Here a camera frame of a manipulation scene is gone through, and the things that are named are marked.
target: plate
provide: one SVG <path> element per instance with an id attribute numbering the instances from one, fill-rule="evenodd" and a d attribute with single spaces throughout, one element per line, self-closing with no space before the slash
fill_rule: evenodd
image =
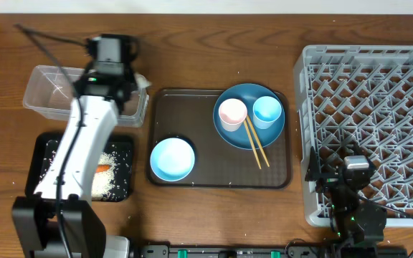
<path id="1" fill-rule="evenodd" d="M 231 87 L 228 90 L 224 91 L 216 101 L 213 110 L 214 127 L 218 131 L 218 134 L 229 144 L 237 148 L 251 150 L 250 140 L 248 140 L 247 131 L 245 130 L 244 125 L 241 125 L 240 128 L 238 128 L 238 130 L 234 132 L 228 132 L 221 126 L 221 120 L 219 118 L 219 106 L 223 101 L 227 99 L 237 98 L 243 101 L 243 103 L 247 106 L 248 116 L 252 121 L 252 106 L 258 98 L 264 96 L 274 97 L 281 104 L 280 99 L 275 93 L 261 85 L 244 83 L 241 85 L 235 85 L 234 87 Z M 283 131 L 284 125 L 285 112 L 283 111 L 281 116 L 268 129 L 259 129 L 255 127 L 257 137 L 259 138 L 263 148 L 269 146 L 275 140 L 277 140 L 278 136 L 280 136 L 281 132 Z M 254 137 L 253 141 L 255 142 L 255 147 L 259 148 L 257 147 L 257 142 Z"/>
<path id="2" fill-rule="evenodd" d="M 151 153 L 151 169 L 165 181 L 185 178 L 191 173 L 194 163 L 194 149 L 180 138 L 162 140 Z"/>

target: pink cup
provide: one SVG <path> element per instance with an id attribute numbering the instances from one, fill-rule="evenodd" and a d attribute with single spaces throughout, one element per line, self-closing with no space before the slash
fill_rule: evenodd
<path id="1" fill-rule="evenodd" d="M 221 125 L 229 132 L 236 131 L 245 121 L 247 114 L 247 106 L 238 99 L 225 100 L 219 106 Z"/>

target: white wall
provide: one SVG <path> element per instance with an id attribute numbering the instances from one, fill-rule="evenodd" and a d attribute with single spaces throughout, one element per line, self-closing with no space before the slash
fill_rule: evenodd
<path id="1" fill-rule="evenodd" d="M 0 0 L 0 13 L 413 14 L 413 0 Z"/>

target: pair of chopsticks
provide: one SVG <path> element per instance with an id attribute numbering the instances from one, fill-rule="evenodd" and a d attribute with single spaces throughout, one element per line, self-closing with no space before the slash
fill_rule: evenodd
<path id="1" fill-rule="evenodd" d="M 267 156 L 264 153 L 264 149 L 262 149 L 261 142 L 259 141 L 259 138 L 257 137 L 255 127 L 252 125 L 250 117 L 248 115 L 247 115 L 247 119 L 245 121 L 243 121 L 243 123 L 245 124 L 245 129 L 247 130 L 248 139 L 250 140 L 251 147 L 252 147 L 252 152 L 255 153 L 255 158 L 256 158 L 256 161 L 257 161 L 257 165 L 259 166 L 259 169 L 261 169 L 261 163 L 259 162 L 259 158 L 257 157 L 255 143 L 253 142 L 253 140 L 251 138 L 250 129 L 248 129 L 248 124 L 250 124 L 252 134 L 255 136 L 257 145 L 259 146 L 259 149 L 261 150 L 262 156 L 264 157 L 264 160 L 265 160 L 267 166 L 270 167 L 269 161 L 267 160 Z"/>

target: wood grain surface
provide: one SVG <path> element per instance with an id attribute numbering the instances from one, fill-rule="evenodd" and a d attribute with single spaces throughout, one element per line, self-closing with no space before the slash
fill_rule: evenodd
<path id="1" fill-rule="evenodd" d="M 92 207 L 107 233 L 140 244 L 265 246 L 334 237 L 303 216 L 295 61 L 308 44 L 413 44 L 413 16 L 0 14 L 0 257 L 22 255 L 11 206 L 23 195 L 36 137 L 66 126 L 23 107 L 31 71 L 52 63 L 14 23 L 78 39 L 102 32 L 138 35 L 142 49 L 135 67 L 153 82 L 152 96 L 165 87 L 226 89 L 256 82 L 288 98 L 294 176 L 284 191 L 156 187 L 145 178 L 151 108 L 142 128 L 116 128 L 136 141 L 135 192 L 126 201 Z M 45 43 L 64 66 L 84 67 L 88 61 L 79 47 Z M 386 229 L 383 244 L 410 252 L 413 229 Z"/>

